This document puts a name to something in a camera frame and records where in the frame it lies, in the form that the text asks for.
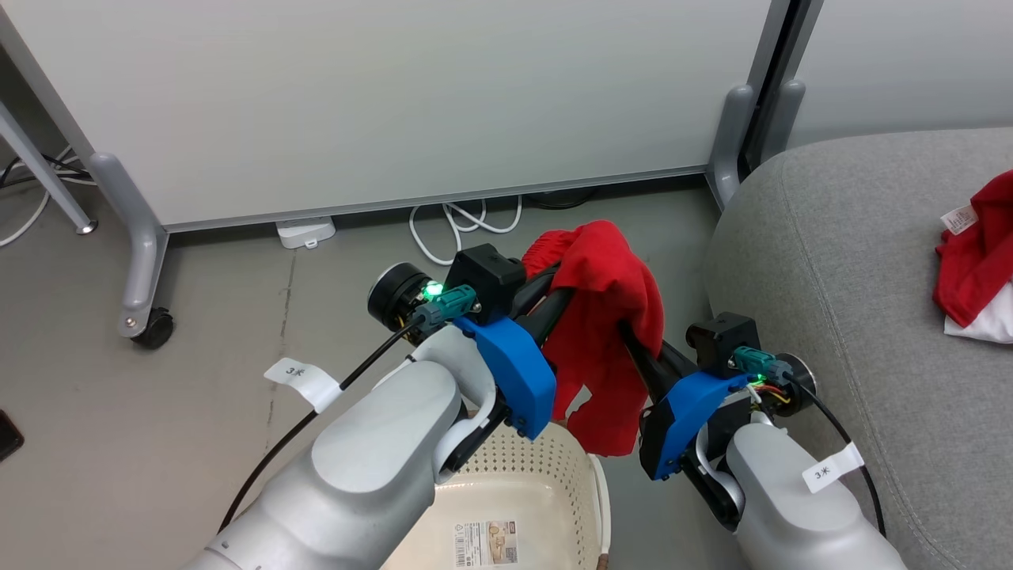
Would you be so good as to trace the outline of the large white partition panel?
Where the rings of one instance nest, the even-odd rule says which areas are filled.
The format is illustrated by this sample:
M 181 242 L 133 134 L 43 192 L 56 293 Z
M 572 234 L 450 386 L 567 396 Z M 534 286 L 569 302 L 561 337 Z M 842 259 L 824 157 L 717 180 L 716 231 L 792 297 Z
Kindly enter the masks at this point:
M 167 230 L 699 172 L 775 0 L 0 0 Z

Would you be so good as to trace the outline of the red garment with striped trim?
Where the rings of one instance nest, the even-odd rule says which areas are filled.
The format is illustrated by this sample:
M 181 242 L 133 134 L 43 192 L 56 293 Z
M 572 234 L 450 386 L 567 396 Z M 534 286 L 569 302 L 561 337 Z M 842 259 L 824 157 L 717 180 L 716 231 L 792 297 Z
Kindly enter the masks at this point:
M 942 217 L 946 230 L 935 249 L 937 304 L 959 328 L 969 328 L 1013 288 L 1013 169 L 992 178 L 969 205 Z

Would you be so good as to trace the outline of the black caster wheel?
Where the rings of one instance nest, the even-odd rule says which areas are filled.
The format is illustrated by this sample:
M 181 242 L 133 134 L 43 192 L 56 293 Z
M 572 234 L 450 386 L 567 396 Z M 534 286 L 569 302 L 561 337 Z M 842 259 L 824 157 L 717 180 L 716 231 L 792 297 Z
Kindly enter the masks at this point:
M 150 310 L 144 331 L 131 338 L 131 342 L 142 350 L 155 351 L 166 344 L 174 329 L 175 321 L 170 311 L 165 307 L 154 307 Z

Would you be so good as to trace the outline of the plain red garment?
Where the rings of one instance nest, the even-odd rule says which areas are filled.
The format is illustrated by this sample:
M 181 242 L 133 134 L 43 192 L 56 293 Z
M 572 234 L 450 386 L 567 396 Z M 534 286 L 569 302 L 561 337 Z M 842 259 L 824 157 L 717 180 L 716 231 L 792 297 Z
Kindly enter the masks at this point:
M 551 291 L 573 293 L 542 349 L 555 367 L 552 418 L 564 422 L 585 451 L 626 457 L 648 393 L 619 325 L 630 325 L 652 357 L 661 353 L 665 314 L 654 275 L 607 220 L 545 232 L 522 263 L 529 276 L 556 266 Z

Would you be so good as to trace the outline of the flat black object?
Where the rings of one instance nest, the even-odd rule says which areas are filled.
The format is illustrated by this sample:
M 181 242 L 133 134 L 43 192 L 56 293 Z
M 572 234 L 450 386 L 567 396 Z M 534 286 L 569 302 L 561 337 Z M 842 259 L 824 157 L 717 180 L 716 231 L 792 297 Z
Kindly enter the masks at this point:
M 6 461 L 25 444 L 25 437 L 4 410 L 0 410 L 0 462 Z

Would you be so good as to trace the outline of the paper label sticker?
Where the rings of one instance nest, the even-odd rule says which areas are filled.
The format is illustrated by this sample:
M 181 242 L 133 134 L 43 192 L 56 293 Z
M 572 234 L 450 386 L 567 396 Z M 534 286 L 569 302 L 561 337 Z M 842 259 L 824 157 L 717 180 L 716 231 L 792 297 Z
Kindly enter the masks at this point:
M 514 520 L 453 525 L 453 566 L 490 568 L 514 565 L 518 558 L 518 524 Z

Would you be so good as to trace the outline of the white garment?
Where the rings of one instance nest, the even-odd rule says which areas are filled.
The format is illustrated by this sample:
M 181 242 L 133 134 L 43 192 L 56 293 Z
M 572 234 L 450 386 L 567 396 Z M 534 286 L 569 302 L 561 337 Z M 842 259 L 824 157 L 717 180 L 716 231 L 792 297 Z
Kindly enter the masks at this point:
M 996 297 L 967 327 L 945 318 L 943 332 L 948 336 L 984 340 L 999 345 L 1013 345 L 1013 280 L 1003 284 Z

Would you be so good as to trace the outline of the cream plastic laundry basket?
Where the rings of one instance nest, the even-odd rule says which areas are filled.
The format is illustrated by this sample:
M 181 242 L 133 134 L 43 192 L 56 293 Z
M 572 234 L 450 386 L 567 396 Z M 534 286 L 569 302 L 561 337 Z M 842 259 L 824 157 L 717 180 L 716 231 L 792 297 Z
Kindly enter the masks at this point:
M 518 563 L 453 566 L 455 523 L 514 520 Z M 535 440 L 499 427 L 456 475 L 381 570 L 609 570 L 610 495 L 597 455 L 567 429 Z

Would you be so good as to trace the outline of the grey partition leg with caster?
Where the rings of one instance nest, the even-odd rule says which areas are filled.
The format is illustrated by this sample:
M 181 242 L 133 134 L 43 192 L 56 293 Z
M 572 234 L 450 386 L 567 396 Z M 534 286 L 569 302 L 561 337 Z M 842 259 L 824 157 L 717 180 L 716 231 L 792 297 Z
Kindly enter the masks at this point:
M 95 152 L 88 158 L 87 165 L 129 235 L 130 262 L 124 282 L 119 331 L 123 338 L 130 340 L 144 331 L 150 310 L 158 307 L 155 295 L 168 234 L 115 155 Z

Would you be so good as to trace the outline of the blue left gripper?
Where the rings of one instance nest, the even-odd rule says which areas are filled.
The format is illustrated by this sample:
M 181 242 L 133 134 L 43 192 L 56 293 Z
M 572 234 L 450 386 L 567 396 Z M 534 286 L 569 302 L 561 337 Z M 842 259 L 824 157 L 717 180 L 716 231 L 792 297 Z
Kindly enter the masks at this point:
M 556 390 L 555 375 L 539 346 L 546 342 L 560 322 L 575 294 L 573 288 L 560 288 L 548 294 L 558 269 L 559 264 L 550 264 L 533 275 L 518 288 L 511 304 L 512 318 L 529 314 L 537 306 L 536 340 L 520 324 L 506 317 L 486 325 L 478 325 L 467 317 L 453 321 L 464 335 L 476 343 L 510 409 L 506 416 L 510 425 L 518 431 L 518 435 L 532 441 L 552 419 Z

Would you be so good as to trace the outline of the white power adapter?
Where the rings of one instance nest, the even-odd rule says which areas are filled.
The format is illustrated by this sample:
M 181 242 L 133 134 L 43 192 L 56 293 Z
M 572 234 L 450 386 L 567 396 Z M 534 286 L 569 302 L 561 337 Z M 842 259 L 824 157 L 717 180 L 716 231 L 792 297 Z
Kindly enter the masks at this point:
M 279 221 L 275 228 L 286 249 L 315 249 L 319 242 L 328 241 L 336 234 L 332 216 Z

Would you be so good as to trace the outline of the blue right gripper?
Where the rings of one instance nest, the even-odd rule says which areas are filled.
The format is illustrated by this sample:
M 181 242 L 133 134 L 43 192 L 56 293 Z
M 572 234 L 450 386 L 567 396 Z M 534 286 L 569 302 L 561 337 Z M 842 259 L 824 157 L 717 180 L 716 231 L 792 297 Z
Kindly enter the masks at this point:
M 750 375 L 719 378 L 698 371 L 668 340 L 652 356 L 629 322 L 620 321 L 617 328 L 651 401 L 638 421 L 638 458 L 649 479 L 659 481 L 680 472 L 680 457 L 725 398 L 746 388 Z

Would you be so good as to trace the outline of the grey metal table leg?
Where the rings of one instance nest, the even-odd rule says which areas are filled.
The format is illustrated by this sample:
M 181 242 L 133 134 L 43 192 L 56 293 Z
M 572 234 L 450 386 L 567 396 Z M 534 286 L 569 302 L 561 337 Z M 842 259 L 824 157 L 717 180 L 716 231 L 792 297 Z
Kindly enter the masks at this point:
M 38 219 L 41 213 L 44 212 L 50 199 L 53 199 L 60 206 L 65 216 L 74 225 L 78 235 L 91 234 L 97 228 L 97 221 L 87 216 L 79 202 L 73 198 L 69 188 L 66 188 L 61 178 L 53 167 L 48 164 L 47 159 L 38 152 L 36 145 L 32 143 L 28 134 L 17 123 L 3 101 L 0 101 L 0 137 L 3 137 L 3 140 L 15 153 L 16 162 L 19 160 L 32 173 L 37 183 L 47 192 L 46 198 L 43 198 L 43 201 L 41 201 L 36 213 L 25 223 L 25 226 L 21 230 L 15 231 L 11 237 L 0 241 L 0 248 L 10 245 L 10 243 L 25 234 Z

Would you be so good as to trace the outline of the grey fabric sofa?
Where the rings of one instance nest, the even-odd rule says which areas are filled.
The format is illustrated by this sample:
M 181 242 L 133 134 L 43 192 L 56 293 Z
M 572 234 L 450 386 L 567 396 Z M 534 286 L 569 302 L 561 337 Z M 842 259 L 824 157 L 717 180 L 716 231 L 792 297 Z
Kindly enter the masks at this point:
M 909 570 L 1013 570 L 1013 346 L 954 338 L 933 302 L 942 216 L 1013 169 L 1013 127 L 780 153 L 725 206 L 713 313 L 795 354 L 871 472 Z

